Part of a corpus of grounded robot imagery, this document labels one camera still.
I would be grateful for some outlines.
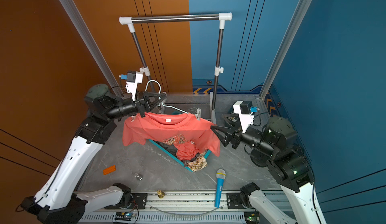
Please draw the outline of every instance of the gray table surface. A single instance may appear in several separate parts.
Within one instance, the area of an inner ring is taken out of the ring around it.
[[[218,94],[218,125],[222,124],[221,114],[227,112],[237,100],[251,100],[254,105],[257,104],[253,95]],[[232,149],[231,145],[226,148],[221,146],[219,157],[210,154],[207,167],[198,172],[190,172],[149,141],[145,145],[133,143],[123,146],[123,122],[124,119],[116,121],[117,128],[94,157],[81,182],[81,191],[100,190],[117,182],[127,185],[133,191],[215,190],[216,170],[220,168],[227,174],[224,190],[239,190],[251,182],[255,182],[263,190],[280,189],[267,168],[257,167],[251,162],[250,157],[244,153],[243,144],[237,149]],[[116,166],[116,171],[103,175],[103,170],[112,165]],[[137,181],[135,173],[142,174],[143,179]]]

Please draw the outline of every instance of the yellow chevron arrow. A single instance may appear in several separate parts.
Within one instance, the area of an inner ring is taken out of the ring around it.
[[[269,112],[272,113],[272,110],[276,110],[276,108],[273,107],[273,106],[270,106],[270,107],[269,107]]]
[[[202,87],[198,88],[198,89],[197,89],[197,90],[195,90],[193,93],[198,95],[198,93],[197,93],[197,92],[198,92],[198,91],[200,91],[201,89],[202,89]]]
[[[268,102],[269,102],[269,101],[272,101],[272,99],[267,99],[267,107],[268,107]]]
[[[204,91],[204,93],[208,95],[208,94],[209,94],[208,91],[209,91],[210,89],[212,89],[212,88],[210,87],[210,88],[206,89],[206,90]]]

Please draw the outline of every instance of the blue toy microphone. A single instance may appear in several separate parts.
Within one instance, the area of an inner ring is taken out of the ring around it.
[[[219,169],[216,173],[216,177],[217,177],[217,190],[216,190],[215,207],[219,208],[220,207],[222,185],[224,184],[224,180],[225,180],[225,170]]]

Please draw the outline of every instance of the blue wall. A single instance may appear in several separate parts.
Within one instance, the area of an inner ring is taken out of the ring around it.
[[[386,185],[382,171],[332,188],[386,168],[385,9],[386,0],[313,0],[274,80],[320,202]],[[321,207],[329,224],[383,223],[385,202],[337,209],[384,200],[386,187]]]
[[[189,0],[190,14],[233,13],[225,23],[220,85],[248,91],[265,80],[298,1]],[[214,77],[218,28],[218,21],[190,22],[193,83]]]

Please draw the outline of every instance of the orange lego brick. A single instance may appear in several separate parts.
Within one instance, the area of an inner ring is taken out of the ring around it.
[[[104,169],[103,174],[107,175],[107,174],[110,174],[111,172],[114,172],[115,170],[116,170],[115,165],[113,165],[113,166],[110,166],[109,168]]]

